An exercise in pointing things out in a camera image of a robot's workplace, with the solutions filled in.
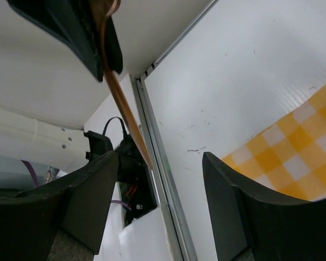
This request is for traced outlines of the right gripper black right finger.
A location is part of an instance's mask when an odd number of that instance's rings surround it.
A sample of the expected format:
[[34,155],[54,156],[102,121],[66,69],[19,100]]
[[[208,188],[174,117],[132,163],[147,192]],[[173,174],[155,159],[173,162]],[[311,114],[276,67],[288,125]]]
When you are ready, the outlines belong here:
[[218,260],[326,260],[326,198],[309,202],[267,188],[203,154]]

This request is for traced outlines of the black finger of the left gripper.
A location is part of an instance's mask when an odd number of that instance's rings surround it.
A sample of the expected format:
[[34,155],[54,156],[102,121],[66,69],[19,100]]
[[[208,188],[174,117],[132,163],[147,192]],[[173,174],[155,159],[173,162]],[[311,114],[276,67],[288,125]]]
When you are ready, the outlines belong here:
[[111,16],[106,21],[104,47],[109,67],[117,74],[121,74],[123,71],[123,56]]
[[64,43],[99,81],[103,65],[88,1],[8,1],[20,16]]

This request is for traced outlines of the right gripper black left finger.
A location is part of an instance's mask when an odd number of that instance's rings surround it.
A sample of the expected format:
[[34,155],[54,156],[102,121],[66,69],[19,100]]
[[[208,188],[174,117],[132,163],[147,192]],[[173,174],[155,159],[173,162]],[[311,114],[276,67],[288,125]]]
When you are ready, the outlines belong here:
[[93,260],[118,165],[110,151],[48,184],[0,197],[0,260]]

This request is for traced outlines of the copper fork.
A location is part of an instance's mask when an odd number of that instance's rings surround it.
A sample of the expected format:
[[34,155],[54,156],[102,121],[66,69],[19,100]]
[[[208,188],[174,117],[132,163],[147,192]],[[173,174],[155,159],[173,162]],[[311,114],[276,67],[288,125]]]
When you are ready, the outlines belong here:
[[100,35],[100,50],[102,55],[105,80],[109,86],[115,103],[123,117],[123,121],[128,127],[128,131],[130,132],[131,137],[133,138],[146,164],[152,169],[153,164],[150,159],[146,144],[143,140],[142,134],[139,130],[139,127],[137,125],[133,112],[128,104],[128,101],[123,93],[123,90],[113,70],[110,68],[108,57],[105,51],[106,22],[109,17],[118,10],[120,4],[120,1],[89,1],[92,16]]

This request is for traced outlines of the yellow white checkered cloth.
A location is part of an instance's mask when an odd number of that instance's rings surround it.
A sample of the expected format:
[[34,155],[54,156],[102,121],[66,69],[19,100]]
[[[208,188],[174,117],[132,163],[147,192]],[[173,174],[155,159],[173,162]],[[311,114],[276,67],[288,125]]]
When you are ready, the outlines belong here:
[[283,194],[326,198],[326,85],[222,160]]

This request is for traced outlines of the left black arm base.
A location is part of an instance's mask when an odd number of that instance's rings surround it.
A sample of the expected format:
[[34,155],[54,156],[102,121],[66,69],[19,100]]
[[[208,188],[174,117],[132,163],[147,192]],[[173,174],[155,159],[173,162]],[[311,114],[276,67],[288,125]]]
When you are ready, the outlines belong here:
[[86,152],[86,159],[93,161],[109,151],[115,151],[119,158],[117,181],[120,187],[121,205],[124,210],[124,225],[144,216],[157,207],[154,191],[149,179],[149,169],[134,140],[126,131],[123,120],[118,117],[123,139],[114,147],[105,135],[110,122],[104,126],[103,133],[88,131],[84,136],[88,138],[90,151]]

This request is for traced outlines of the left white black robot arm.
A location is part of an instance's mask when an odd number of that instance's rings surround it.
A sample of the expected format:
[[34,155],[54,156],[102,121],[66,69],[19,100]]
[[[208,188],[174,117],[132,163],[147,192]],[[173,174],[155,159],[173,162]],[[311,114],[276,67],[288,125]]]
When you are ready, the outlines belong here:
[[123,58],[120,1],[0,1],[0,156],[71,172],[87,163],[82,127]]

